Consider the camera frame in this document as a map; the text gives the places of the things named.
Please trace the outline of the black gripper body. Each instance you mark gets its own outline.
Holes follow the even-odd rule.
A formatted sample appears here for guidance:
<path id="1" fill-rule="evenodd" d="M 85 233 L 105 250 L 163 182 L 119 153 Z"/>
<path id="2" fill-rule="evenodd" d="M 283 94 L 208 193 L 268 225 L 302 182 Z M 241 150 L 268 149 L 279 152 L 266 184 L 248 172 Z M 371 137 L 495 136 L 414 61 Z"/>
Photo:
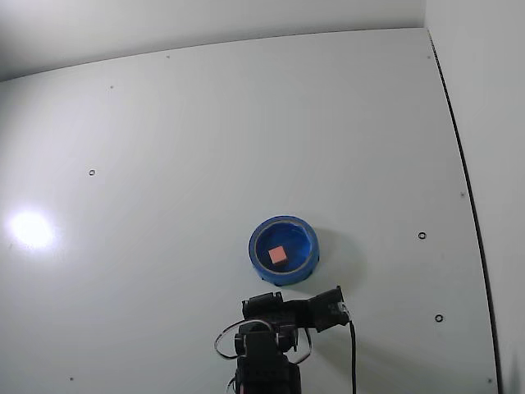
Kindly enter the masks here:
<path id="1" fill-rule="evenodd" d="M 242 314 L 245 319 L 259 318 L 274 326 L 295 325 L 297 328 L 315 328 L 313 312 L 308 300 L 284 301 L 279 291 L 243 300 Z"/>

